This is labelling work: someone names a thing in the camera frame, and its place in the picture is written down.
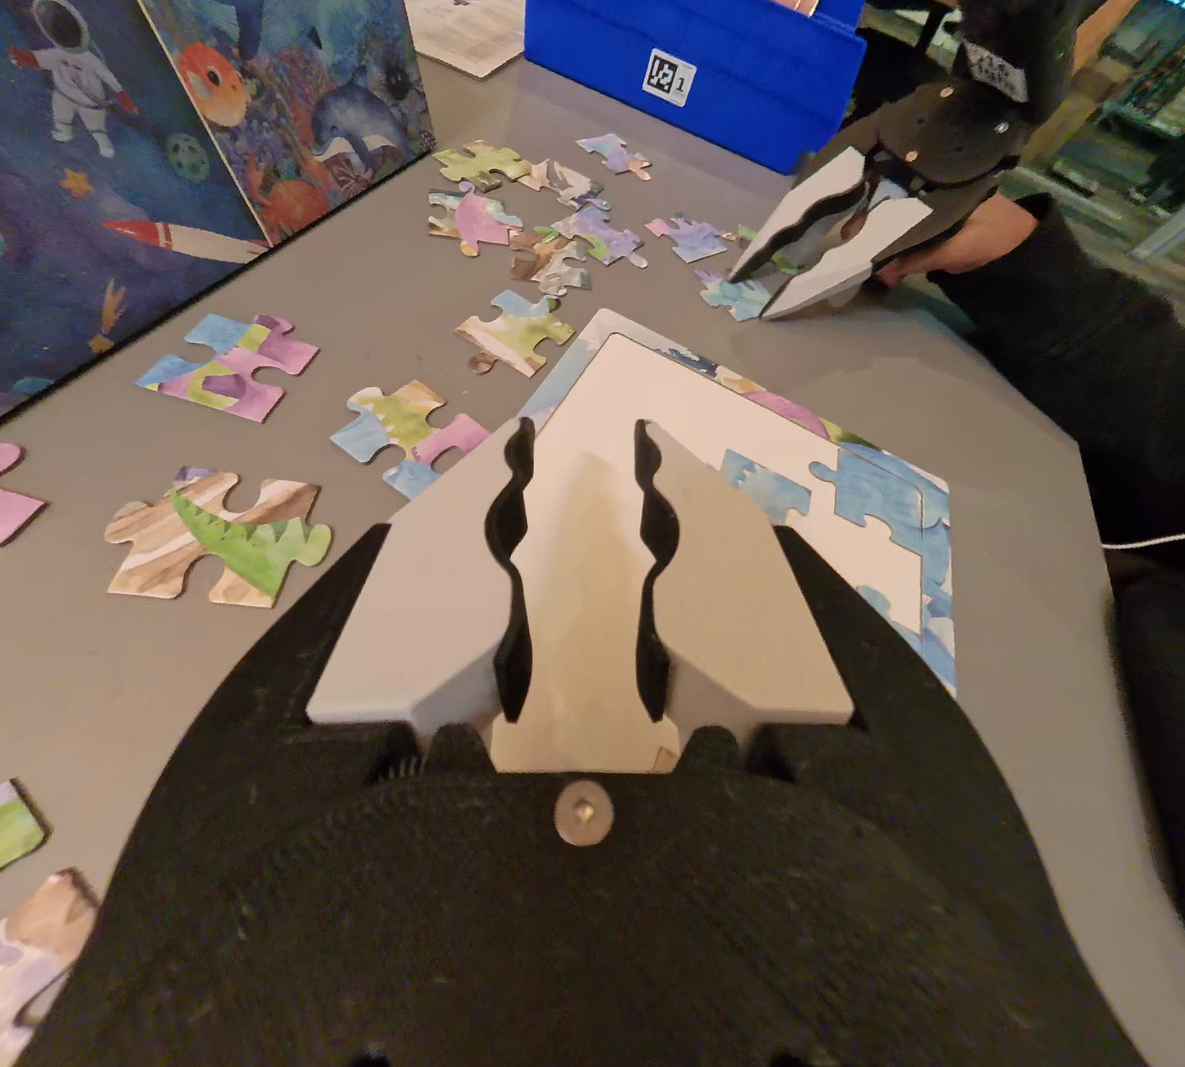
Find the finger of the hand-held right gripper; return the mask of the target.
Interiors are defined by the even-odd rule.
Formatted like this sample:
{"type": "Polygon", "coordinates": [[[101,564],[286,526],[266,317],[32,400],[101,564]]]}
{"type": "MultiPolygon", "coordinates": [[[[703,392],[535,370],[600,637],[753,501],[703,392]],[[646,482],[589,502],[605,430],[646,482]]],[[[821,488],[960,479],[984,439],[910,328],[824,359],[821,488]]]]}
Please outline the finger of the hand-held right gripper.
{"type": "Polygon", "coordinates": [[[836,212],[811,225],[803,240],[780,245],[795,267],[762,307],[761,318],[787,318],[809,307],[841,306],[871,275],[873,261],[931,214],[918,198],[884,198],[866,211],[862,224],[842,238],[853,212],[836,212]]]}
{"type": "Polygon", "coordinates": [[[826,220],[855,208],[864,177],[866,155],[852,145],[804,176],[755,229],[731,267],[731,281],[755,276],[780,250],[814,244],[826,220]]]}

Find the animal picture board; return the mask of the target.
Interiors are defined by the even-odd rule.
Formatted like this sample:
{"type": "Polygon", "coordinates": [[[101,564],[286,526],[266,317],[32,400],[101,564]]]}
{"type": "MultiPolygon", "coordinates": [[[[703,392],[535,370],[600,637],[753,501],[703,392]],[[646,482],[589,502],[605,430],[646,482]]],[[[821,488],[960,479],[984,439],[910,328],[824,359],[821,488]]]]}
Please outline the animal picture board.
{"type": "Polygon", "coordinates": [[[404,0],[1,0],[1,409],[436,144],[404,0]]]}

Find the blue triceratops body puzzle piece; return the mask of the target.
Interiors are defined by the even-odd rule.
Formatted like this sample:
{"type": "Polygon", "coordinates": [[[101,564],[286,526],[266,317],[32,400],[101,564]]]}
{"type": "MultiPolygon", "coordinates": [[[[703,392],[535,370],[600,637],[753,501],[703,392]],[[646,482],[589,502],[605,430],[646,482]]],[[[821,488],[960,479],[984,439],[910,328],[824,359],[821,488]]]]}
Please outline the blue triceratops body puzzle piece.
{"type": "Polygon", "coordinates": [[[949,490],[936,475],[905,459],[852,442],[835,461],[809,464],[810,472],[835,490],[834,511],[852,524],[868,517],[888,526],[890,539],[920,556],[923,624],[951,619],[951,538],[949,490]]]}

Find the blue spiked back puzzle piece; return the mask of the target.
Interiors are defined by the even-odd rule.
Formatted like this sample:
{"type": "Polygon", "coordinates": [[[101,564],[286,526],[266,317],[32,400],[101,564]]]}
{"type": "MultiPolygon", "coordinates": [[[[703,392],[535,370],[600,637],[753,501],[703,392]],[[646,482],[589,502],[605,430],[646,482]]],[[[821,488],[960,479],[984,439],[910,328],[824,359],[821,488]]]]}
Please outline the blue spiked back puzzle piece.
{"type": "Polygon", "coordinates": [[[804,519],[810,512],[810,488],[741,453],[725,450],[719,471],[774,526],[788,526],[792,516],[804,519]]]}

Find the blue plastic bin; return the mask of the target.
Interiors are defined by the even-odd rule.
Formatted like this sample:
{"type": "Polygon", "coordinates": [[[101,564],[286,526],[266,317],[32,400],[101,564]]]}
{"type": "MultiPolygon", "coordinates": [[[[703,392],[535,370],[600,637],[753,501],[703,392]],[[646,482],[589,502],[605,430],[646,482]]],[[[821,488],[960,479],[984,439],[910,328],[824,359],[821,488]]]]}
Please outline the blue plastic bin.
{"type": "Polygon", "coordinates": [[[525,0],[525,57],[777,172],[847,112],[864,0],[525,0]]]}

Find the person's right forearm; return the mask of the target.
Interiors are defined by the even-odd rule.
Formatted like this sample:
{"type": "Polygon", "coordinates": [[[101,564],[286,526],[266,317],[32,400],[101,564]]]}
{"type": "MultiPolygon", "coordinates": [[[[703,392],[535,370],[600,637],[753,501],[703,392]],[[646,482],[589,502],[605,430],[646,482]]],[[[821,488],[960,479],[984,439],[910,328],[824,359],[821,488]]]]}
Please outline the person's right forearm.
{"type": "Polygon", "coordinates": [[[1183,332],[1170,302],[1088,256],[1050,195],[1007,254],[928,276],[971,322],[976,346],[1073,439],[1101,537],[1183,528],[1183,332]]]}

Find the person's right hand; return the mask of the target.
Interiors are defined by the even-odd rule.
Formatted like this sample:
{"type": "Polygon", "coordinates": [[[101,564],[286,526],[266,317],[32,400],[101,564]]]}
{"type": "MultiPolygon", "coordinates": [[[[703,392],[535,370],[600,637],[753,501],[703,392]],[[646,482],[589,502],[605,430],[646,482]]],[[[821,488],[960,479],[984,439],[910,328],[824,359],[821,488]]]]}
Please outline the person's right hand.
{"type": "Polygon", "coordinates": [[[995,192],[952,235],[894,256],[876,267],[873,275],[881,285],[895,287],[913,275],[971,271],[1019,248],[1037,225],[1033,213],[995,192]]]}

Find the white puzzle tray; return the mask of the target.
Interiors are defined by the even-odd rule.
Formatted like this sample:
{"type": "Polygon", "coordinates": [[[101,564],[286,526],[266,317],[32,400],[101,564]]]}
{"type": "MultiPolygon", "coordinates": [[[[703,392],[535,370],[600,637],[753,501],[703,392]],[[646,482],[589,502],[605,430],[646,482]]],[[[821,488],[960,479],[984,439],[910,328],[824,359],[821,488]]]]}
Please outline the white puzzle tray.
{"type": "Polygon", "coordinates": [[[920,556],[868,517],[834,511],[831,466],[850,437],[805,407],[603,309],[523,407],[537,427],[525,491],[521,571],[535,669],[517,724],[495,739],[502,766],[648,770],[685,738],[640,700],[635,645],[643,575],[633,425],[658,423],[715,469],[732,449],[810,488],[795,530],[897,634],[950,695],[957,691],[953,621],[923,624],[920,556]]]}

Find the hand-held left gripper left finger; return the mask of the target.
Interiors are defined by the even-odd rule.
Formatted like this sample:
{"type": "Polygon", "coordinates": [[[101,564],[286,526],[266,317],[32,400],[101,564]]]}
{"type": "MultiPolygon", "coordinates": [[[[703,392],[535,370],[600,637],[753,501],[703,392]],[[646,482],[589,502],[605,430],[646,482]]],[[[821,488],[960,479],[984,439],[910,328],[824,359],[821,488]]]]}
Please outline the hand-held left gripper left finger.
{"type": "Polygon", "coordinates": [[[519,721],[532,642],[512,554],[527,532],[536,424],[504,423],[392,514],[306,705],[320,724],[519,721]]]}

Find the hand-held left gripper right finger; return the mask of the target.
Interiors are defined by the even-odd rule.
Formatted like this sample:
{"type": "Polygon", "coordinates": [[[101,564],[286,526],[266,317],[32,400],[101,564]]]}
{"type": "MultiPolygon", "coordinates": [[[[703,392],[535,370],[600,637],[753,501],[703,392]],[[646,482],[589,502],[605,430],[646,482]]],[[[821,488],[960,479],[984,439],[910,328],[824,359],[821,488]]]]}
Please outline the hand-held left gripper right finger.
{"type": "Polygon", "coordinates": [[[643,575],[635,677],[680,738],[720,727],[845,724],[851,695],[774,526],[658,423],[633,425],[643,575]]]}

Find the laminated instruction sheet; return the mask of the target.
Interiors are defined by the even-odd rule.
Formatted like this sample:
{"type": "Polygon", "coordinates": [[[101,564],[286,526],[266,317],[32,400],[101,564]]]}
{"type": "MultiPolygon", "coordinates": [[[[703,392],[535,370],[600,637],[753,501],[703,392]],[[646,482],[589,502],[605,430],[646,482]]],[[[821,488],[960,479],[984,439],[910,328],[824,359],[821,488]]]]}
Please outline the laminated instruction sheet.
{"type": "Polygon", "coordinates": [[[484,80],[525,49],[526,0],[404,0],[418,55],[484,80]]]}

